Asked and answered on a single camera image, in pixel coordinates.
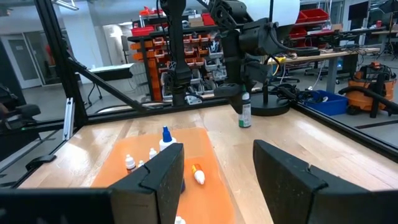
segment white bottle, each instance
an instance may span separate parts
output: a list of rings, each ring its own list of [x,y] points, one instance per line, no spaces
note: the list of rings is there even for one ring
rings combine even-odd
[[[144,165],[144,161],[139,161],[138,168],[142,167],[143,165]]]
[[[173,143],[177,143],[177,140],[175,140],[175,138],[172,138],[169,129],[166,126],[164,126],[163,139],[159,141],[160,151],[163,151],[165,148],[167,148],[169,145]]]
[[[183,220],[181,217],[175,217],[174,224],[185,224],[185,220]]]
[[[136,162],[134,162],[134,159],[130,156],[126,156],[126,169],[128,173],[131,173],[132,170],[136,168]]]
[[[192,173],[198,184],[205,184],[205,173],[203,172],[199,164],[192,165]]]
[[[149,151],[149,159],[152,159],[157,154],[157,151],[154,148],[151,148]]]

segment blue cap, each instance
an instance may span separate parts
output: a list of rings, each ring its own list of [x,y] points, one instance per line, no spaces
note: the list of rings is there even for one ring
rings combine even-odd
[[[163,126],[163,142],[170,142],[172,141],[172,135],[170,134],[169,129],[167,126]]]

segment orange cutting board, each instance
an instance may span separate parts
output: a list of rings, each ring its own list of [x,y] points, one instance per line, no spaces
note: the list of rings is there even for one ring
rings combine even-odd
[[[184,145],[185,191],[180,196],[177,215],[189,224],[228,224],[234,223],[234,208],[228,189],[221,178],[213,146],[203,128],[177,129],[171,131],[177,142]],[[136,164],[149,160],[150,148],[159,151],[162,134],[146,134],[122,139],[117,142],[96,176],[92,187],[108,187],[127,175],[124,160],[130,154]],[[206,181],[204,185],[196,182],[192,165],[199,164]]]

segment small bottle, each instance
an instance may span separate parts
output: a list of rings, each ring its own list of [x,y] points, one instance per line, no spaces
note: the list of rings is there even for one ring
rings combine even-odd
[[[149,159],[152,159],[157,154],[157,151],[154,148],[151,148],[149,151]]]
[[[185,224],[185,220],[182,219],[181,217],[175,217],[174,224]]]
[[[199,184],[205,184],[205,173],[199,164],[192,165],[192,174]]]
[[[134,168],[136,168],[136,162],[134,162],[134,159],[130,155],[127,155],[126,156],[127,173],[131,173]]]
[[[242,94],[242,114],[239,114],[239,127],[248,128],[251,126],[251,103],[250,94],[246,91]]]
[[[143,165],[144,165],[144,161],[139,161],[138,168],[142,167]]]
[[[177,140],[175,140],[175,138],[172,138],[172,135],[170,134],[169,129],[166,126],[164,126],[163,127],[163,139],[161,139],[159,141],[160,151],[163,151],[169,145],[176,143],[176,142],[177,142]]]

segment wooden tabletop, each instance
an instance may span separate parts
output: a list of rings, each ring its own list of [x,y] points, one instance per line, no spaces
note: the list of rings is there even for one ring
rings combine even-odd
[[[389,30],[385,30],[385,31],[379,31],[379,32],[373,32],[372,34],[389,34],[390,31]],[[396,34],[398,33],[398,30],[392,30],[391,34]]]
[[[379,48],[368,48],[368,49],[359,50],[359,51],[362,53],[373,53],[373,52],[379,52],[380,49]],[[297,57],[296,59],[288,58],[285,60],[285,62],[282,62],[282,63],[314,62],[314,61],[319,61],[319,60],[327,60],[330,58],[358,54],[357,52],[354,52],[354,51],[333,52],[331,50],[327,50],[326,52],[327,53],[321,53],[320,55],[317,55],[317,56]],[[275,61],[270,61],[270,62],[268,62],[268,64],[274,65],[276,63],[275,63]]]
[[[267,141],[321,169],[369,190],[398,188],[398,164],[291,109],[252,117],[238,127],[229,105],[103,123],[81,128],[22,188],[89,187],[116,141],[170,129],[202,127],[214,148],[236,210],[236,223],[272,223],[252,161],[255,139]]]

